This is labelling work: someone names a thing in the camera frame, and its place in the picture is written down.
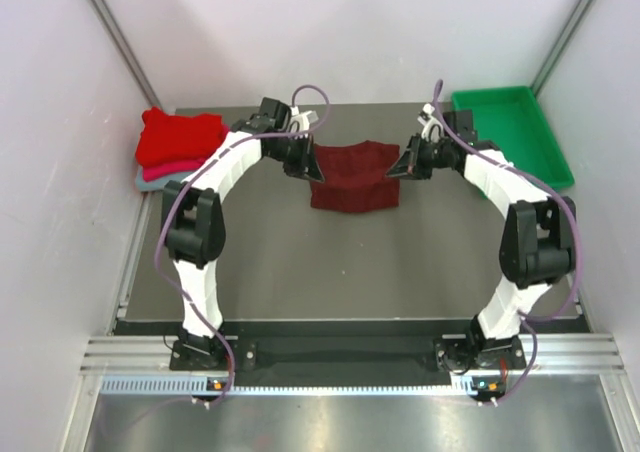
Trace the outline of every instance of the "white wall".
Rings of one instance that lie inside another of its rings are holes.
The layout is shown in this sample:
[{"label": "white wall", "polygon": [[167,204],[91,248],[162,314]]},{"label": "white wall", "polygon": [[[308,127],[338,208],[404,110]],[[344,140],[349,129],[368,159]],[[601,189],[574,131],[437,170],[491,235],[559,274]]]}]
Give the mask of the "white wall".
[{"label": "white wall", "polygon": [[638,0],[597,0],[540,102],[576,178],[584,294],[640,396]]},{"label": "white wall", "polygon": [[288,99],[308,82],[336,103],[424,101],[440,77],[445,94],[528,85],[577,0],[107,2],[173,108]]},{"label": "white wall", "polygon": [[0,450],[54,450],[140,197],[146,104],[87,0],[0,0]]}]

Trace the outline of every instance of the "green plastic bin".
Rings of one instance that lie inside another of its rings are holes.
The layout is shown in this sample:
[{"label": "green plastic bin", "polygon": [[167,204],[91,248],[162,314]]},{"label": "green plastic bin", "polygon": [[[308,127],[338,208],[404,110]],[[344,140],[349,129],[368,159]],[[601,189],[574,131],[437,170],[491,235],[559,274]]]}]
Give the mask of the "green plastic bin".
[{"label": "green plastic bin", "polygon": [[481,140],[493,141],[514,165],[554,189],[573,174],[529,87],[464,90],[451,95],[455,110],[471,109]]}]

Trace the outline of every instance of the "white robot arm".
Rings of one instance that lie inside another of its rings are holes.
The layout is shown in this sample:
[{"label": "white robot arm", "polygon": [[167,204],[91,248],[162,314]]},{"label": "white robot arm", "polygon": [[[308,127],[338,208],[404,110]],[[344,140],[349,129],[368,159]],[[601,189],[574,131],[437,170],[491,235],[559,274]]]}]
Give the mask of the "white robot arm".
[{"label": "white robot arm", "polygon": [[[264,99],[260,111],[250,120],[233,125],[223,144],[200,169],[184,179],[182,184],[174,182],[165,188],[163,221],[183,184],[212,161],[217,161],[214,167],[192,184],[174,218],[165,244],[180,276],[182,288],[189,292],[198,310],[204,313],[216,329],[223,322],[218,306],[216,264],[225,240],[221,205],[227,194],[240,177],[265,156],[283,162],[284,171],[289,176],[323,180],[322,172],[315,162],[310,136],[246,140],[239,145],[235,144],[256,134],[283,130],[304,132],[317,119],[313,111],[300,113],[297,107]],[[211,338],[211,331],[195,315],[186,299],[183,300],[184,330],[191,336]]]},{"label": "white robot arm", "polygon": [[[426,104],[418,117],[423,125],[389,177],[424,180],[434,168],[452,168],[477,186],[505,219],[500,247],[503,275],[489,304],[473,319],[470,341],[481,354],[504,348],[520,332],[520,314],[528,314],[554,282],[575,268],[573,237],[566,217],[548,194],[524,178],[470,155],[443,134],[443,125]],[[471,111],[444,114],[451,129],[465,142],[498,164],[509,163],[495,144],[479,141]],[[573,202],[565,201],[574,211]]]}]

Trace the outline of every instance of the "red cloth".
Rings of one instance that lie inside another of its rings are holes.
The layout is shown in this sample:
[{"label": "red cloth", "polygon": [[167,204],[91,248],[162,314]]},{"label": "red cloth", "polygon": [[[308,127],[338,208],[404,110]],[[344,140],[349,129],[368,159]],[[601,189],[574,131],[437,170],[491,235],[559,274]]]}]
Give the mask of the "red cloth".
[{"label": "red cloth", "polygon": [[151,182],[176,172],[192,172],[202,167],[206,161],[207,159],[203,157],[202,159],[178,160],[177,162],[169,162],[155,167],[145,167],[142,169],[142,178],[146,182]]},{"label": "red cloth", "polygon": [[144,129],[136,149],[142,167],[207,158],[227,135],[222,117],[213,114],[181,117],[153,107],[142,114],[142,121]]},{"label": "red cloth", "polygon": [[398,160],[398,145],[316,145],[315,153],[325,182],[310,182],[311,207],[355,214],[398,206],[400,181],[385,177]]}]

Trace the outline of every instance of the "metal floor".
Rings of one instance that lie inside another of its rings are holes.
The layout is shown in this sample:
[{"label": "metal floor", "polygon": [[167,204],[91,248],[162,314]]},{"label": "metal floor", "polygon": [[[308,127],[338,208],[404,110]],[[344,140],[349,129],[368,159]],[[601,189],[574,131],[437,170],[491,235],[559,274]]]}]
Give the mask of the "metal floor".
[{"label": "metal floor", "polygon": [[480,409],[464,397],[232,397],[209,412],[185,401],[122,433],[164,400],[101,396],[85,450],[622,450],[600,382],[589,376],[531,377],[497,409]]},{"label": "metal floor", "polygon": [[[316,140],[401,144],[419,127],[422,104],[337,105]],[[322,107],[316,108],[322,113]],[[207,109],[227,123],[255,108]],[[197,114],[203,110],[180,110]],[[459,174],[402,182],[397,209],[347,215],[311,209],[306,182],[265,159],[224,203],[227,242],[218,265],[223,314],[235,319],[463,318],[489,301],[500,277],[504,221]],[[160,196],[152,197],[127,320],[181,320],[177,293],[153,267]],[[163,267],[175,272],[166,254]],[[568,294],[562,281],[534,313]]]}]

